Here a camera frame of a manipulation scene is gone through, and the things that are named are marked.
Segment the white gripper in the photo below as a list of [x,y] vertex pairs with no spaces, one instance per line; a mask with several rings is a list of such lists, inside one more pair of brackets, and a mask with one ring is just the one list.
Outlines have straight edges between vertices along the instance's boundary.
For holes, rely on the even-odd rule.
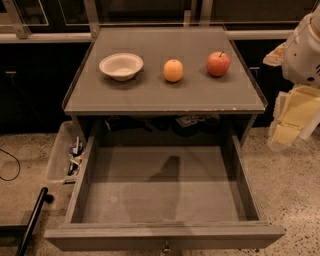
[[285,149],[297,138],[306,140],[320,122],[320,6],[306,15],[285,44],[263,59],[269,66],[281,66],[283,77],[295,85],[276,98],[267,145]]

